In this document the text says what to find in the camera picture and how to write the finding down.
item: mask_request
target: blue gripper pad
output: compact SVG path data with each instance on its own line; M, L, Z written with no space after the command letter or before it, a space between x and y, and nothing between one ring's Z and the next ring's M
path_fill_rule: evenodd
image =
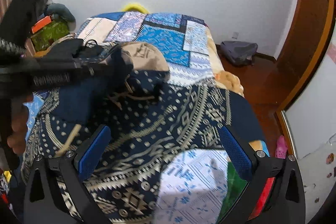
M218 133L220 141L229 155L239 177L243 180L251 181L252 163L244 150L226 127L219 129Z
M74 164L80 181L83 182L91 176L110 140L110 128L101 125L89 139L78 147Z

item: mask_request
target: drawstring cord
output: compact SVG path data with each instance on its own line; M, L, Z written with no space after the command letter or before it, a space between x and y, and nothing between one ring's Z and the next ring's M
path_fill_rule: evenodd
M138 100L138 101L145 101L145 100L151 100L154 99L154 96L144 96L144 97L137 97L137 96L133 96L130 93L133 93L130 85L127 83L127 79L129 78L129 75L127 76L126 80L125 80L125 86L127 88L127 91L125 92L121 92L121 93L117 93L117 92L113 92L114 96L110 96L107 95L107 98L114 103L120 110L123 110L121 107L120 102L118 102L119 97L123 97L123 98L131 98L132 100ZM63 147L58 150L55 153L55 157L60 157L62 156L65 152L67 152L67 150L69 149L71 143L73 142L74 138L76 136L79 135L79 131L82 128L82 126L80 124L76 124L73 129L71 130L71 133L69 134L66 142L64 143Z

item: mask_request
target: human hand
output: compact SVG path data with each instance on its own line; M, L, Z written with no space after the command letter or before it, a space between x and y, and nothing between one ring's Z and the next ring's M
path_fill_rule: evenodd
M22 105L24 102L32 102L34 99L33 94L22 99L21 108L19 112L15 113L12 117L13 134L7 138L7 144L13 149L17 155L23 154L26 149L26 133L28 131L27 121L29 117L29 110L26 106Z

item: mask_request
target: patchwork quilt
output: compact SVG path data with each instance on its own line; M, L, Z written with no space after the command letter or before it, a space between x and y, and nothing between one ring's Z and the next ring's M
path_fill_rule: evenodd
M164 55L170 70L169 83L188 86L214 81L207 26L202 19L171 13L107 13L87 19L78 38L98 44L148 42Z

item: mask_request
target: orange box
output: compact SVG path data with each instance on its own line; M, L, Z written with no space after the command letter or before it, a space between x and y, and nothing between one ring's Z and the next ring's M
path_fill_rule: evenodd
M51 23L51 18L50 16L46 16L44 18L42 18L41 20L39 20L32 28L31 28L31 32L32 33L36 33L38 30L41 30L45 25L48 25L49 23Z

